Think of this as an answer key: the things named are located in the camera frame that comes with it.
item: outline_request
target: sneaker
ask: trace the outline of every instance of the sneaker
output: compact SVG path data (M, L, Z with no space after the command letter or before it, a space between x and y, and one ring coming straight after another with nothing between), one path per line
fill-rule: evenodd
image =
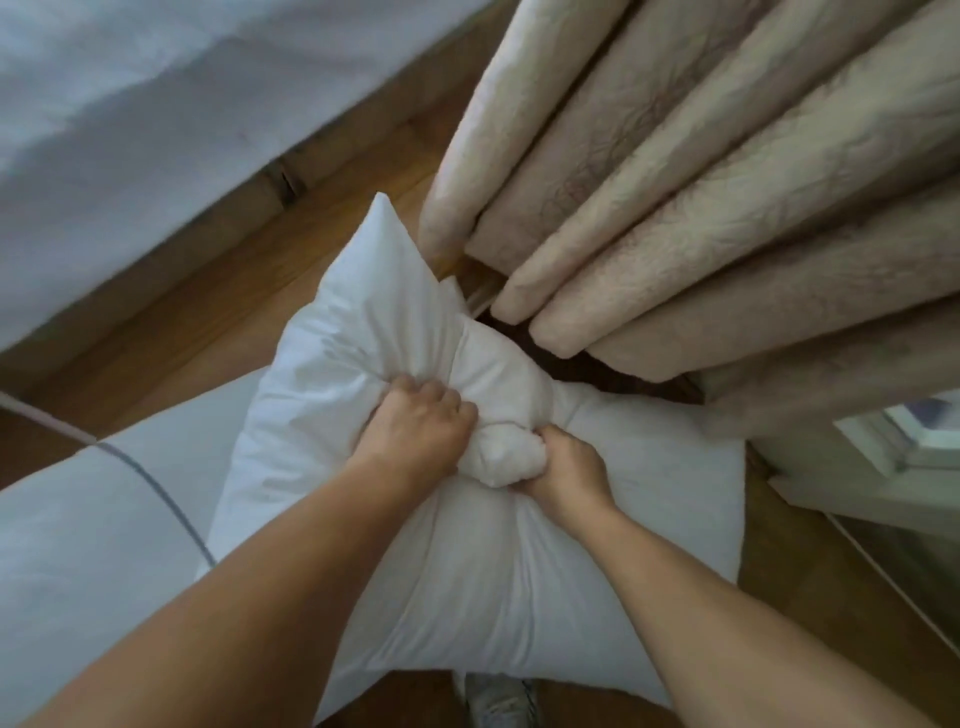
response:
M473 728L538 728L540 711L532 680L507 675L453 673Z

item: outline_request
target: curtain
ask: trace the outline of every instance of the curtain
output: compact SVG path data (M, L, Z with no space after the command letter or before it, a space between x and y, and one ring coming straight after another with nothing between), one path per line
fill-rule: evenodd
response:
M958 37L960 0L523 0L418 243L558 356L699 372L718 432L957 386Z

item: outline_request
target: bed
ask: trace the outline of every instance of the bed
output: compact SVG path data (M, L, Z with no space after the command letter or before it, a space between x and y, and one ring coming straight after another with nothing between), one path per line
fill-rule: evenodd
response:
M0 352L489 3L2 0Z

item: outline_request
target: hand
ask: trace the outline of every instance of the hand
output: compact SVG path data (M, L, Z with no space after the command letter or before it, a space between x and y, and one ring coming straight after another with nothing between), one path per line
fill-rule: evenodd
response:
M546 444L546 471L513 489L537 502L550 521L581 541L597 516L616 511L607 466L590 443L559 427L539 431Z
M439 381L418 388L399 376L373 411L348 461L383 466L426 495L457 471L477 424L477 405Z

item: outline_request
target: wooden floor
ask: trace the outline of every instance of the wooden floor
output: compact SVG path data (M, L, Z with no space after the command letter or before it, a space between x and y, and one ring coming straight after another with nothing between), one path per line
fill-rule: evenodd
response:
M106 435L268 364L286 320L312 297L373 193L408 228L469 89L393 132L304 195L259 234L214 261L36 389L33 403ZM467 271L465 277L475 278ZM579 358L542 364L559 378L635 385ZM0 418L0 487L73 451L33 425ZM740 585L892 686L944 726L960 726L960 660L821 515L786 505L751 470ZM679 725L628 695L544 683L546 725ZM395 673L330 726L456 726L464 714L443 673Z

